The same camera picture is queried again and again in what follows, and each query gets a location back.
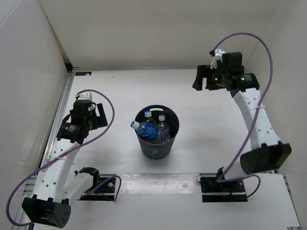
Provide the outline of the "clear bottle blue label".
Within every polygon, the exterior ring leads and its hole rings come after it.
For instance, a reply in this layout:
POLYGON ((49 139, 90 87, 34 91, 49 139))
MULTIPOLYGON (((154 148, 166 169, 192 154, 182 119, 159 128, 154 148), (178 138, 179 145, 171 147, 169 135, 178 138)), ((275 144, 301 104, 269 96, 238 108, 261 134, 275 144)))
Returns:
POLYGON ((132 121, 130 127, 144 140, 154 141, 158 137, 158 128, 149 123, 132 121))

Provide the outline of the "clear unlabelled plastic bottle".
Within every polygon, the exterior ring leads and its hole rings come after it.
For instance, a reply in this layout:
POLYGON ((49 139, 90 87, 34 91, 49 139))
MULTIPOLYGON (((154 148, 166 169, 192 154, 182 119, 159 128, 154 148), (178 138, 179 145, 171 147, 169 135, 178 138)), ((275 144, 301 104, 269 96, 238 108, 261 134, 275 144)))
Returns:
POLYGON ((153 118, 152 116, 152 112, 150 110, 146 110, 144 112, 144 120, 143 120, 145 123, 148 123, 152 126, 156 126, 156 121, 155 119, 153 118))

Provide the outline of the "clear bottle white red label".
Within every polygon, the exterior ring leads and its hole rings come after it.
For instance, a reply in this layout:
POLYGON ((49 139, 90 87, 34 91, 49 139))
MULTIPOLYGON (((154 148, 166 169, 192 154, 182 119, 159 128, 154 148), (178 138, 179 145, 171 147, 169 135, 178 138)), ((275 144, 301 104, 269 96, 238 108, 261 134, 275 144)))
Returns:
POLYGON ((170 125, 166 122, 165 115, 159 115, 157 128, 159 130, 160 143, 164 144, 171 140, 170 125))

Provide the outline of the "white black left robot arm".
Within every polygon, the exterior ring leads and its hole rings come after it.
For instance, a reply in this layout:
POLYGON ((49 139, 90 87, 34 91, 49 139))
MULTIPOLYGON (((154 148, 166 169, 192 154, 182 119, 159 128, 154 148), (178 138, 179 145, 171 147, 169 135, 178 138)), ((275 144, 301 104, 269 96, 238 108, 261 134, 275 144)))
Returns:
POLYGON ((56 149, 52 159, 43 166, 31 197, 22 202, 22 208, 33 223, 64 228, 70 218, 72 205, 88 191, 101 186, 99 170, 83 167, 76 179, 66 185, 73 161, 89 132, 108 125, 101 103, 77 99, 73 109, 63 119, 57 133, 56 149))

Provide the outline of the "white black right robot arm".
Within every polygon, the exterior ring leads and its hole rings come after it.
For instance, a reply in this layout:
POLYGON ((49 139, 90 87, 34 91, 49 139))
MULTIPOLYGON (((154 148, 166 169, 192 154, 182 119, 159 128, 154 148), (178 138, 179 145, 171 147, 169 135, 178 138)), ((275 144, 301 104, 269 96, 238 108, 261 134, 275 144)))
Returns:
POLYGON ((292 152, 288 143, 282 143, 274 131, 261 98, 260 85, 253 73, 245 73, 242 53, 226 53, 221 49, 210 52, 213 60, 210 65, 197 67, 193 88, 210 91, 226 89, 239 107, 248 129, 247 140, 251 150, 240 155, 238 160, 220 168, 215 185, 220 191, 227 191, 233 181, 255 173, 278 170, 292 152))

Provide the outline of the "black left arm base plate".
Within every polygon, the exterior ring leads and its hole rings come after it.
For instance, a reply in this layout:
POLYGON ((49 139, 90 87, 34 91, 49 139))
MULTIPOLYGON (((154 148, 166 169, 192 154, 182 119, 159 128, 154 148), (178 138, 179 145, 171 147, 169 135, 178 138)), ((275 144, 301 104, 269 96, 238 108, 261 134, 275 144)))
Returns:
POLYGON ((85 191, 81 201, 112 201, 115 202, 121 189, 122 179, 118 175, 101 174, 97 185, 85 191))

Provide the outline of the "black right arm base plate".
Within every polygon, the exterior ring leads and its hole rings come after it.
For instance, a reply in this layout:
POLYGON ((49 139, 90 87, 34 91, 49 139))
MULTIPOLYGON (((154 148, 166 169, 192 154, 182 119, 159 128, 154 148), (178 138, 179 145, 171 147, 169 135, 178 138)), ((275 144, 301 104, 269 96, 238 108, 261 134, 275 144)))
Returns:
POLYGON ((242 180, 217 183, 216 177, 200 176, 203 203, 247 202, 247 194, 242 180))

